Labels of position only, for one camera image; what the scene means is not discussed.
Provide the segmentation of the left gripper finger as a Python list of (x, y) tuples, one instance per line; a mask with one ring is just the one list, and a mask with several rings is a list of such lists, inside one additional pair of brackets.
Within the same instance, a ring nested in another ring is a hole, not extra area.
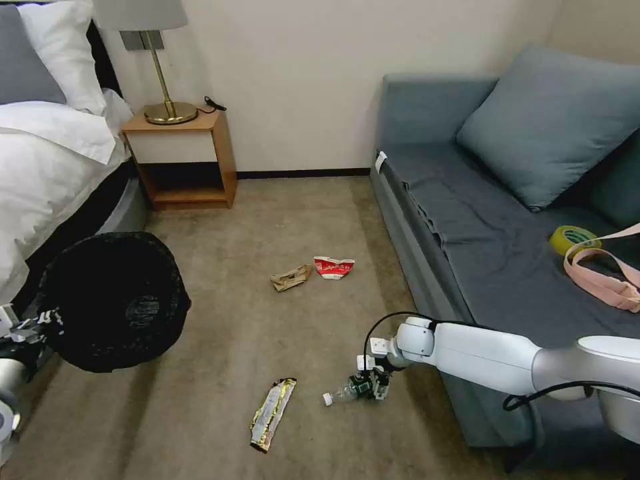
[(45, 342), (45, 330), (51, 323), (48, 317), (36, 317), (22, 321), (11, 330), (11, 340), (18, 344), (34, 344)]

